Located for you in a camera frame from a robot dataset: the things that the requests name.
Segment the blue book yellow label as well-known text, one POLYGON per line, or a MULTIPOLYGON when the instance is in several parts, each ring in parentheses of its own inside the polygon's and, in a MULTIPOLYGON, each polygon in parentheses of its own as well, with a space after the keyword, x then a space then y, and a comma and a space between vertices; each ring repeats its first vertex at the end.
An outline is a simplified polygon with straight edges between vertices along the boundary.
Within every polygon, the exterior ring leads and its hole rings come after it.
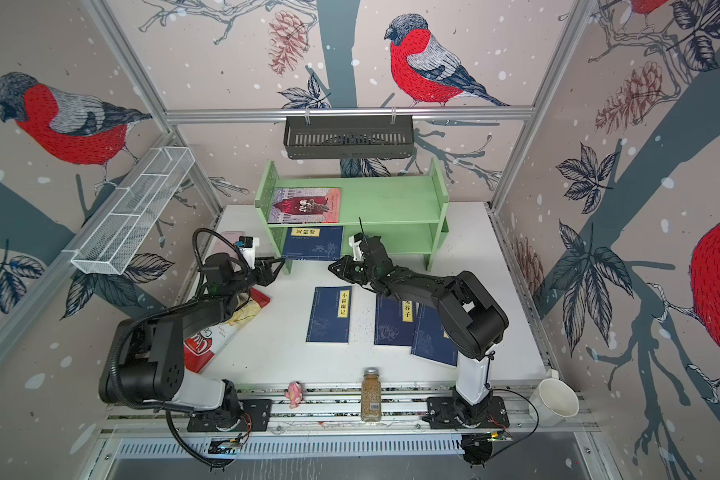
POLYGON ((282 256, 290 260, 336 261, 341 257, 342 226, 290 227, 282 256))

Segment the pink Hamlet book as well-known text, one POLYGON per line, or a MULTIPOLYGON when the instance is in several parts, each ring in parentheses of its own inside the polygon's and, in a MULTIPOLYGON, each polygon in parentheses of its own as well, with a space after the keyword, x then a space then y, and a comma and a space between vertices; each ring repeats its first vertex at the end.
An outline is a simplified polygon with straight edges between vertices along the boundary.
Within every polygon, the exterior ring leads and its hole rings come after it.
POLYGON ((276 188, 267 223, 338 223, 340 202, 339 188, 276 188))

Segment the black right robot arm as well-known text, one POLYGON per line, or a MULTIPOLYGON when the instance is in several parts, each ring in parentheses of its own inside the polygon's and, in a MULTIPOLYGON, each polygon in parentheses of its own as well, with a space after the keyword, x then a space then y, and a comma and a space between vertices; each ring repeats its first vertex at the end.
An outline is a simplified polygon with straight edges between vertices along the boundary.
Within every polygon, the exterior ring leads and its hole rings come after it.
POLYGON ((455 345, 458 377, 453 391, 453 420, 436 419, 434 426, 476 428, 491 417, 493 386, 490 367, 493 347, 503 340, 509 319, 501 306, 470 271, 456 276, 432 276, 398 266, 379 236, 362 233, 352 238, 351 255, 331 263, 328 270, 340 280, 385 298, 412 301, 433 308, 455 345))

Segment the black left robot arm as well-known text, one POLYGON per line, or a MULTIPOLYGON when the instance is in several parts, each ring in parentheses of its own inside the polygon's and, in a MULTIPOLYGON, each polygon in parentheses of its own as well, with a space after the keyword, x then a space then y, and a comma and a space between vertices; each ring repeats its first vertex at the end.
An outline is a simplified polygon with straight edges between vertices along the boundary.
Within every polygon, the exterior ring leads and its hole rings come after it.
POLYGON ((195 230, 192 250, 199 280, 194 295, 184 304, 119 323, 99 380, 103 402, 219 416, 224 426, 239 421, 243 407, 234 384, 187 370, 184 342, 230 320, 251 299, 254 287, 277 279, 285 260, 249 261, 242 248, 252 245, 248 240, 233 243, 212 229, 195 230))

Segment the green wooden shelf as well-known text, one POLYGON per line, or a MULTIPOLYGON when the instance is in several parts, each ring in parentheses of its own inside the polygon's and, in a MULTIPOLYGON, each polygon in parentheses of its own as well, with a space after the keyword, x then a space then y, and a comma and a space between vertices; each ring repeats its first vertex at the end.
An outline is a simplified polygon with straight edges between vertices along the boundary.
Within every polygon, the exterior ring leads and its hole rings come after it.
POLYGON ((268 162, 254 206, 275 247, 282 254, 290 227, 342 226, 343 254, 350 254, 348 239, 364 232, 380 236, 390 255, 421 255, 427 270, 448 233, 446 213, 449 194, 442 168, 432 160, 429 173, 418 176, 352 178, 282 178, 268 162), (267 216, 276 188, 339 188, 339 222, 333 224, 268 224, 267 216))

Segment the red snack bag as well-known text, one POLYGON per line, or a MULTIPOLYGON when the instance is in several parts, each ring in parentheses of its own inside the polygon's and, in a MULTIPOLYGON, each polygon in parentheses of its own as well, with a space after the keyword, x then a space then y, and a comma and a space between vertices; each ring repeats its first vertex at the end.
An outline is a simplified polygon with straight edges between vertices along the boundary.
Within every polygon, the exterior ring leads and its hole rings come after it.
POLYGON ((270 302, 269 296, 257 289, 252 289, 248 301, 235 311, 228 321, 205 328, 185 340, 185 368, 193 373, 200 373, 270 302))

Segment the spice jar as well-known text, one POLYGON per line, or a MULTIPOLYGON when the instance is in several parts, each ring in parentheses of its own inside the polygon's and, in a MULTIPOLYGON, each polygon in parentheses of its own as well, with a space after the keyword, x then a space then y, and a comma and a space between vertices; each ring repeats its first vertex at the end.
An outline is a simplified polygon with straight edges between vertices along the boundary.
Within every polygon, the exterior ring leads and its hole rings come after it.
POLYGON ((378 422, 382 418, 382 390, 377 368, 367 368, 361 386, 361 419, 364 422, 378 422))

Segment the black hanging basket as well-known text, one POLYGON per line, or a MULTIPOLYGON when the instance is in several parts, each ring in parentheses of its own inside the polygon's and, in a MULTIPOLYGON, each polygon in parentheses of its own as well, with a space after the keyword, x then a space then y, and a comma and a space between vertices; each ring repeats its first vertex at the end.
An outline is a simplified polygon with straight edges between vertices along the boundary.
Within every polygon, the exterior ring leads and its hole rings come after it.
POLYGON ((283 145, 292 160, 404 159, 415 152, 411 116, 291 117, 283 145))

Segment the pink small toy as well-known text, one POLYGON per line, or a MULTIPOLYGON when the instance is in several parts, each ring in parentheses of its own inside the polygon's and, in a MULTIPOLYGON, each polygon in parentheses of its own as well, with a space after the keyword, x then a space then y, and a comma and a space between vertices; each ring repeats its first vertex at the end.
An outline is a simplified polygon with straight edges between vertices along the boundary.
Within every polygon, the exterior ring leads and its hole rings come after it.
POLYGON ((291 382, 287 387, 285 397, 289 401, 290 409, 298 408, 304 399, 302 385, 297 381, 291 382))

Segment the white cup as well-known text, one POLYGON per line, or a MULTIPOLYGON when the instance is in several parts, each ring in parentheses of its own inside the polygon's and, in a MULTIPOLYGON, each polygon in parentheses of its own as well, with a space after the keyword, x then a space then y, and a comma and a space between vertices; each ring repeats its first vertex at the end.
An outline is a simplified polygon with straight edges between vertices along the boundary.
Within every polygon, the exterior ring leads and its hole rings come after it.
POLYGON ((556 377, 540 381, 530 397, 529 415, 540 427, 554 427, 580 411, 576 392, 556 377))

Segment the aluminium rail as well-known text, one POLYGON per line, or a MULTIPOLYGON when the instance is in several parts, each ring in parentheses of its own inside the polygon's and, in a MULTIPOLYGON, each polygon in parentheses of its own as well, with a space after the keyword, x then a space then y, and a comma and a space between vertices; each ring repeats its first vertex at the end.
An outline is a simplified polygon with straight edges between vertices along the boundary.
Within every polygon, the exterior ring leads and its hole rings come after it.
MULTIPOLYGON (((411 433, 426 430, 424 416, 445 417, 441 402, 452 402, 454 392, 442 384, 412 387, 393 386, 382 389, 382 417, 377 422, 361 420, 361 389, 358 384, 330 385, 326 388, 306 388, 303 400, 296 408, 290 407, 281 385, 248 387, 237 391, 239 401, 245 405, 256 424, 265 423, 265 432, 272 435, 317 434, 372 434, 390 431, 411 433)), ((539 432, 598 432, 599 425, 584 401, 579 413, 555 426, 544 427, 536 423, 528 404, 531 391, 527 385, 507 390, 496 390, 494 405, 485 430, 506 429, 520 434, 537 429, 539 432)))

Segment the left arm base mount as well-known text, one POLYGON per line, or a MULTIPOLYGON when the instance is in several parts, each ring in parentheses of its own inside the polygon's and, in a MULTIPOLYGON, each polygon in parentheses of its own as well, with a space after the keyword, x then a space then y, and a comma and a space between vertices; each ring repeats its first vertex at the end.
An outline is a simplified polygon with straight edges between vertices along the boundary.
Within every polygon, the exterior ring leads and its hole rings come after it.
POLYGON ((268 399, 238 400, 228 407, 201 411, 190 417, 187 431, 191 433, 264 432, 268 428, 272 401, 268 399))

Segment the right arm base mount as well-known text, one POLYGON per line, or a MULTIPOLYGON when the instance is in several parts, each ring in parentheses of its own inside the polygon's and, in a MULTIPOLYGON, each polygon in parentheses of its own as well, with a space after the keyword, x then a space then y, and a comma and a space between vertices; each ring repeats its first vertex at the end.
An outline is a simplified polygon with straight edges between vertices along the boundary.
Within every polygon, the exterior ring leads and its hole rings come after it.
POLYGON ((503 399, 489 394, 476 405, 470 405, 455 391, 451 397, 429 397, 421 420, 432 429, 480 429, 509 427, 503 399))

